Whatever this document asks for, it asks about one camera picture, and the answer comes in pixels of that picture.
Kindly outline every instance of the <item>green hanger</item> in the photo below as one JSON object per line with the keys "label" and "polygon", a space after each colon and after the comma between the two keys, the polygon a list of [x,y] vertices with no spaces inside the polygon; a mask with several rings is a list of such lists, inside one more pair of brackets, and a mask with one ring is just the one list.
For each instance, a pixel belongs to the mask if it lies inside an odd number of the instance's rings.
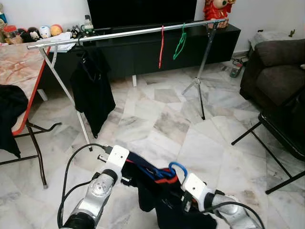
{"label": "green hanger", "polygon": [[184,26],[185,26],[185,23],[183,24],[183,27],[182,27],[182,35],[181,35],[179,44],[177,45],[176,52],[175,52],[175,54],[173,55],[173,60],[176,60],[176,58],[179,56],[179,54],[182,52],[182,50],[183,50],[183,48],[184,48],[184,46],[185,46],[187,33],[184,32]]}

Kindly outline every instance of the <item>black tv cabinet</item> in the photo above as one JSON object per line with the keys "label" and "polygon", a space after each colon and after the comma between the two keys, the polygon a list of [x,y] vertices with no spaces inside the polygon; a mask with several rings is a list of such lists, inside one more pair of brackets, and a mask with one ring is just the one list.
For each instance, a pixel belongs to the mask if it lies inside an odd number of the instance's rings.
{"label": "black tv cabinet", "polygon": [[[204,26],[197,26],[185,30],[187,32],[186,45],[175,61],[173,60],[173,54],[179,42],[181,30],[164,32],[163,64],[160,70],[158,69],[158,63],[161,33],[87,42],[86,48],[101,49],[111,68],[108,74],[109,79],[200,65],[208,42],[206,29]],[[240,31],[240,29],[230,24],[225,29],[218,29],[207,63],[229,61]],[[82,52],[79,47],[75,46],[69,52],[58,53],[57,55],[55,69],[67,86],[70,84],[70,76]],[[48,88],[56,84],[58,84],[57,81],[46,66],[39,87]]]}

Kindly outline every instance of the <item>red figurine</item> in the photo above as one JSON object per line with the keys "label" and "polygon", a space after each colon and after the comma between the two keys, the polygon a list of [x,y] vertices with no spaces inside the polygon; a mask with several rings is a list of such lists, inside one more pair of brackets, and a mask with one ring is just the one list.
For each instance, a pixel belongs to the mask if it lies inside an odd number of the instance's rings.
{"label": "red figurine", "polygon": [[232,4],[236,0],[205,0],[204,6],[204,19],[206,21],[214,19],[225,19],[224,22],[218,24],[218,28],[225,28],[228,26],[228,13],[231,13]]}

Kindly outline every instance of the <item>brown sofa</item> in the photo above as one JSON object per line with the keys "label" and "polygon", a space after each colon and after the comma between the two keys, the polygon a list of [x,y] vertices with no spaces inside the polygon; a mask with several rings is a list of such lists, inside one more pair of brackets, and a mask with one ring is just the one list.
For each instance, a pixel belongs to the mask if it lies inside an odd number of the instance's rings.
{"label": "brown sofa", "polygon": [[273,109],[305,84],[304,63],[305,39],[259,43],[247,63],[240,94]]}

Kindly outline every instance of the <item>television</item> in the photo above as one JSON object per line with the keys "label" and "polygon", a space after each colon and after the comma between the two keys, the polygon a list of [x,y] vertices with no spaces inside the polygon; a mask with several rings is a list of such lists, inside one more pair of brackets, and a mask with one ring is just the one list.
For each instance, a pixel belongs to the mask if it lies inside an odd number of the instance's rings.
{"label": "television", "polygon": [[87,0],[94,29],[194,20],[197,0]]}

